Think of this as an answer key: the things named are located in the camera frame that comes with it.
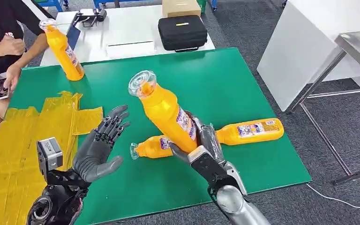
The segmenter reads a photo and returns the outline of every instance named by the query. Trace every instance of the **yellow plastic bottle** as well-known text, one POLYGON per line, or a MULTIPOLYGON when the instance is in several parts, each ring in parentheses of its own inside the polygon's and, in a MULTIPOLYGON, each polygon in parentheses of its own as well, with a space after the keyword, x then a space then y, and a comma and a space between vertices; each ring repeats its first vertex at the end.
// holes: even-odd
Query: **yellow plastic bottle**
POLYGON ((139 157, 162 158, 172 155, 169 146, 170 140, 165 136, 153 136, 140 144, 130 144, 130 155, 132 159, 139 157))
POLYGON ((84 75, 83 68, 68 45, 67 36, 57 29, 56 21, 54 19, 41 21, 39 26, 45 31, 47 43, 61 64, 67 79, 71 81, 81 80, 84 75))
POLYGON ((157 84, 152 71, 141 71, 129 82, 129 93, 139 97, 147 117, 157 128, 183 151, 196 149, 196 127, 191 118, 177 104, 171 91, 157 84))
POLYGON ((226 145, 276 140, 284 135, 284 127, 277 118, 254 120, 224 126, 216 131, 217 139, 226 145))
MULTIPOLYGON (((254 120, 224 126, 216 131, 221 144, 236 145, 276 140, 284 135, 284 127, 277 118, 254 120)), ((162 158, 172 156, 169 139, 165 135, 153 136, 146 141, 130 145, 133 159, 138 157, 162 158)))

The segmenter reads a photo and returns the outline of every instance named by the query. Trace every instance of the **white table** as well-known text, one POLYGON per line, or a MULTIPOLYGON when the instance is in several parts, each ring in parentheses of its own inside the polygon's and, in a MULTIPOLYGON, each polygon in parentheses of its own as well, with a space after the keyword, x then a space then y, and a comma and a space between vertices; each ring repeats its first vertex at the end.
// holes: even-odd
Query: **white table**
MULTIPOLYGON (((61 32, 66 33, 76 12, 58 13, 56 21, 61 32)), ((158 32, 158 20, 162 18, 162 5, 111 8, 107 9, 107 17, 97 26, 84 28, 77 24, 81 31, 74 52, 80 62, 94 62, 112 59, 123 59, 154 54, 174 53, 166 51, 158 32), (151 45, 140 42, 152 41, 151 45)), ((201 50, 215 49, 208 35, 208 42, 201 50)), ((43 55, 41 66, 58 65, 53 52, 47 49, 43 55)))
MULTIPOLYGON (((360 0, 289 0, 257 67, 285 111, 341 51, 340 33, 360 31, 360 0)), ((353 78, 360 65, 346 55, 324 81, 353 78)))

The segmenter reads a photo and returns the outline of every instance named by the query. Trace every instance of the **cardboard box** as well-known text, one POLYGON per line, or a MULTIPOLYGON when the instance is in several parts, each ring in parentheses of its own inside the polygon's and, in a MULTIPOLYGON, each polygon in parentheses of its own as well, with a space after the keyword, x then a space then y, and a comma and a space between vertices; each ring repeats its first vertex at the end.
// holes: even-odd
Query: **cardboard box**
POLYGON ((201 16, 201 7, 196 0, 162 0, 162 16, 201 16))

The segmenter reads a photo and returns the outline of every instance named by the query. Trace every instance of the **green tabletop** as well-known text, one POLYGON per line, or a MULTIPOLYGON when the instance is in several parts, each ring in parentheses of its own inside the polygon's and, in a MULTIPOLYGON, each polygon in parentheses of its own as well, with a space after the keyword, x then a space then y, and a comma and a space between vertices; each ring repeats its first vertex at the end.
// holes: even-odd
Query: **green tabletop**
MULTIPOLYGON (((216 129, 275 117, 236 48, 85 63, 83 68, 86 76, 78 82, 68 81, 60 66, 26 69, 9 105, 35 106, 40 111, 46 97, 62 90, 82 93, 80 109, 103 106, 105 115, 117 105, 129 105, 132 124, 110 156, 123 156, 123 164, 91 185, 77 225, 210 202, 207 182, 177 158, 130 157, 132 142, 161 134, 145 116, 139 99, 128 93, 128 82, 137 72, 154 71, 158 83, 177 95, 181 107, 216 129)), ((286 134, 276 141, 223 145, 223 152, 239 170, 249 194, 311 181, 286 134)))

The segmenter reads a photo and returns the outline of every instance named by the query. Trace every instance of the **bottle label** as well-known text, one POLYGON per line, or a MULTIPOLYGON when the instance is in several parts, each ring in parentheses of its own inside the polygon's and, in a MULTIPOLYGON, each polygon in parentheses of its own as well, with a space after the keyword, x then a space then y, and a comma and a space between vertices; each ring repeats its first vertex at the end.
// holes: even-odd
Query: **bottle label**
POLYGON ((196 127, 192 122, 191 118, 186 114, 186 112, 179 106, 179 113, 177 114, 176 122, 183 128, 184 131, 187 131, 188 135, 192 140, 196 138, 196 127))
POLYGON ((268 120, 263 123, 246 124, 238 126, 237 129, 240 137, 250 137, 252 135, 262 135, 279 131, 279 127, 273 120, 268 120))
POLYGON ((237 129, 240 137, 249 137, 252 135, 261 135, 264 133, 262 123, 246 124, 238 126, 237 129))
POLYGON ((170 140, 166 137, 162 137, 159 139, 159 142, 161 143, 161 149, 169 149, 170 148, 170 140))
POLYGON ((76 59, 74 51, 72 51, 71 47, 68 45, 66 48, 66 54, 68 55, 69 59, 71 60, 72 65, 74 65, 75 69, 78 71, 79 74, 83 73, 83 68, 81 64, 76 59))

